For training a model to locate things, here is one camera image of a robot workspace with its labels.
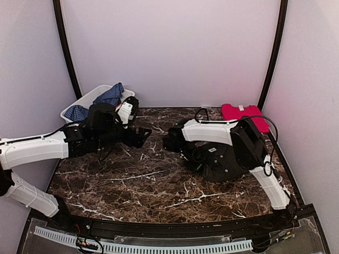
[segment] plastic container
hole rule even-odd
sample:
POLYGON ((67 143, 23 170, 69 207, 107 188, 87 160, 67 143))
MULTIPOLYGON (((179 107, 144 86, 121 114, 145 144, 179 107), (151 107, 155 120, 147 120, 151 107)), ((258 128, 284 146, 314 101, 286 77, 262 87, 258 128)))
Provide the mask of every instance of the plastic container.
MULTIPOLYGON (((81 105, 84 108, 89 108, 93 104, 93 101, 99 95, 102 95, 103 93, 105 93, 106 91, 111 89, 112 87, 113 86, 110 86, 110 85, 101 85, 101 86, 98 86, 97 88, 93 89, 92 91, 90 91, 89 93, 85 94, 83 97, 78 99, 75 103, 73 103, 72 105, 69 105, 67 108, 65 108, 60 113, 61 118, 64 119, 66 123, 72 122, 72 120, 70 120, 70 119, 68 119, 67 117, 64 116, 64 114, 66 113, 66 111, 70 107, 72 107, 74 105, 81 105)), ((135 94, 136 94, 135 92, 125 89, 122 93, 121 102, 123 102, 129 96, 135 96, 135 94)))

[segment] black pole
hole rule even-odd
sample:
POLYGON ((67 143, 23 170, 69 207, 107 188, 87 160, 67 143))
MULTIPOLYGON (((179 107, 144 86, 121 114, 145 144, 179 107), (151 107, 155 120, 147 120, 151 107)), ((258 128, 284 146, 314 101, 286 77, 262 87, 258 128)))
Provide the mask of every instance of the black pole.
POLYGON ((267 94, 269 92, 270 84, 271 84, 271 81, 272 81, 276 60, 277 60, 278 54, 279 54, 282 32, 284 30, 284 24, 285 24, 286 12, 287 12, 287 3, 288 3, 288 0, 281 0, 281 2, 280 2, 279 18, 278 18, 278 24, 276 26, 276 32, 275 32, 275 38, 274 38, 274 43, 273 43, 271 59, 270 59, 269 67, 267 69, 263 89, 261 91, 261 95, 260 95, 259 102, 258 102, 258 108, 259 108, 260 111, 264 107, 265 100, 266 100, 267 94))
POLYGON ((78 80, 77 80, 76 75, 75 75, 73 61, 72 61, 72 58, 70 56, 70 51, 69 51, 67 37, 66 37, 64 19, 63 19, 63 12, 61 10, 60 0, 53 0, 53 5, 54 5, 54 13, 55 13, 55 19, 57 21, 57 27, 58 27, 61 47, 63 48, 65 62, 66 62, 68 74, 69 74, 69 77, 70 77, 70 81, 72 83, 73 90, 74 90, 76 98, 80 99, 82 97, 82 94, 81 94, 81 91, 80 91, 78 80))

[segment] perforated white strip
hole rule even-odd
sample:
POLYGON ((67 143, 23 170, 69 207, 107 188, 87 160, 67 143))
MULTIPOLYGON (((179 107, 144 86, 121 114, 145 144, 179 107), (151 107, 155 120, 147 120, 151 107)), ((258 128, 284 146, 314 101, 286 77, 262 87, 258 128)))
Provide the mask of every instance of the perforated white strip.
MULTIPOLYGON (((35 235, 45 239, 57 242, 69 247, 75 248, 76 236, 65 233, 56 232, 39 226, 35 227, 35 235)), ((87 240, 88 243, 97 243, 92 240, 87 240)), ((151 246, 134 246, 125 244, 116 244, 110 242, 100 242, 104 247, 104 253, 126 253, 126 254, 224 254, 237 253, 246 250, 252 250, 252 241, 238 241, 205 246, 191 247, 151 247, 151 246)))

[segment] marble table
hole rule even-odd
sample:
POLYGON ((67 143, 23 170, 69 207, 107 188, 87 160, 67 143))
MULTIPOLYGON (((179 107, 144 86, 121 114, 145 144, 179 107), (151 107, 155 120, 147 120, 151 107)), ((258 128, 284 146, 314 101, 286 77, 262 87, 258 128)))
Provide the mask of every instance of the marble table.
MULTIPOLYGON (((211 183, 187 170, 179 154, 163 149, 168 128, 196 111, 141 108, 134 126, 153 130, 141 149, 116 144, 104 161, 94 153, 62 160, 49 193, 63 197, 74 215, 124 222, 218 222, 271 213, 266 194, 251 174, 211 183)), ((221 109, 209 112, 212 120, 222 120, 221 109)), ((264 138, 271 150, 271 141, 264 138)), ((273 161, 293 193, 277 155, 273 161)))

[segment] pink cloth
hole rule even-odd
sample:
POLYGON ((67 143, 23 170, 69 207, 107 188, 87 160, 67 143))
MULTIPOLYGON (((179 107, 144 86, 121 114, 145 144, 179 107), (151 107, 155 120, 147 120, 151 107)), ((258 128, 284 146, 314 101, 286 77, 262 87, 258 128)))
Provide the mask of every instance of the pink cloth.
MULTIPOLYGON (((222 115, 226 121, 239 120, 243 116, 263 115, 257 106, 248 106, 244 110, 240 110, 239 107, 233 107, 231 104, 224 104, 221 109, 222 115)), ((252 118, 258 130, 262 133, 269 133, 269 125, 264 118, 254 117, 252 118)))

